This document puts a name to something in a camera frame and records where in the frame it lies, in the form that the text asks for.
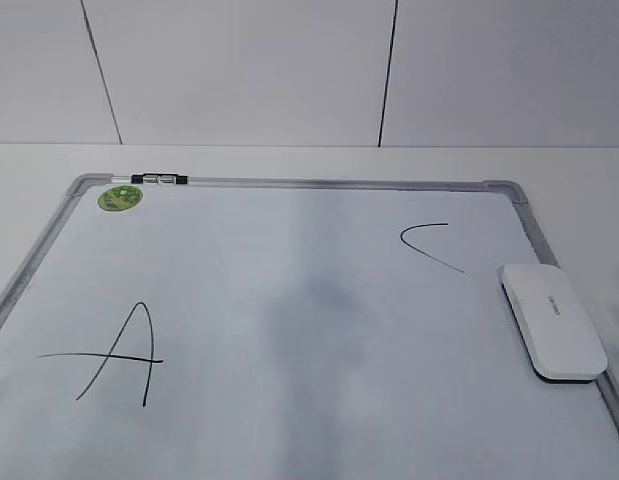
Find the whiteboard surface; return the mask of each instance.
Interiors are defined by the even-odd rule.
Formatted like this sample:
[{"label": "whiteboard surface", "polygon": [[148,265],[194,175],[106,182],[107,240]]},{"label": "whiteboard surface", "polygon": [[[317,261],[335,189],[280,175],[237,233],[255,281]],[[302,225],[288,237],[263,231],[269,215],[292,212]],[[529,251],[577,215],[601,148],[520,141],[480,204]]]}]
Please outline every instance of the whiteboard surface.
[{"label": "whiteboard surface", "polygon": [[[487,193],[143,187],[78,204],[0,332],[0,478],[619,478],[595,385],[531,370]],[[413,245],[464,270],[437,263]],[[147,363],[106,353],[131,307]],[[148,357],[136,310],[114,353]]]}]

